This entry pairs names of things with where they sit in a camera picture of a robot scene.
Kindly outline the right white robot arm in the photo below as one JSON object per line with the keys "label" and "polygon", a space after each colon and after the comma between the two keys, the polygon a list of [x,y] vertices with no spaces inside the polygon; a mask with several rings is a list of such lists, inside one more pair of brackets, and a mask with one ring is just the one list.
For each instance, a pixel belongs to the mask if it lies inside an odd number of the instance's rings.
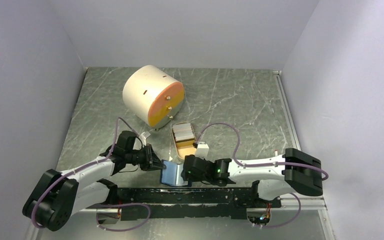
{"label": "right white robot arm", "polygon": [[256,190],[249,197],[255,207],[289,193],[322,196],[323,181],[328,176],[319,159],[296,148],[287,148],[282,155],[251,160],[222,158],[212,162],[188,155],[180,175],[188,182],[219,187],[256,182]]}

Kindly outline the blue leather card holder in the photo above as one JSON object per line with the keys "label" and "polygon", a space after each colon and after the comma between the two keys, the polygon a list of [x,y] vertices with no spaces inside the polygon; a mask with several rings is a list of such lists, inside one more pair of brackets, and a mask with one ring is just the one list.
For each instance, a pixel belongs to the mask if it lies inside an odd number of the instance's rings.
{"label": "blue leather card holder", "polygon": [[160,172],[160,183],[170,187],[191,187],[192,184],[184,180],[181,173],[184,168],[183,163],[175,163],[163,160],[163,169]]}

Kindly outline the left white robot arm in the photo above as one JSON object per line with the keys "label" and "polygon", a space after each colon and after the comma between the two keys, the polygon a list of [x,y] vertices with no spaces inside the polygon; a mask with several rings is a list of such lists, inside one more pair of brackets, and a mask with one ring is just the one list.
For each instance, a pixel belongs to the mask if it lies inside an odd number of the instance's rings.
{"label": "left white robot arm", "polygon": [[133,131],[124,130],[94,160],[64,171],[49,169],[43,173],[27,198],[22,214],[37,228],[61,229],[69,218],[93,205],[112,208],[122,201],[118,186],[108,178],[127,165],[142,171],[165,168],[151,144],[143,143]]}

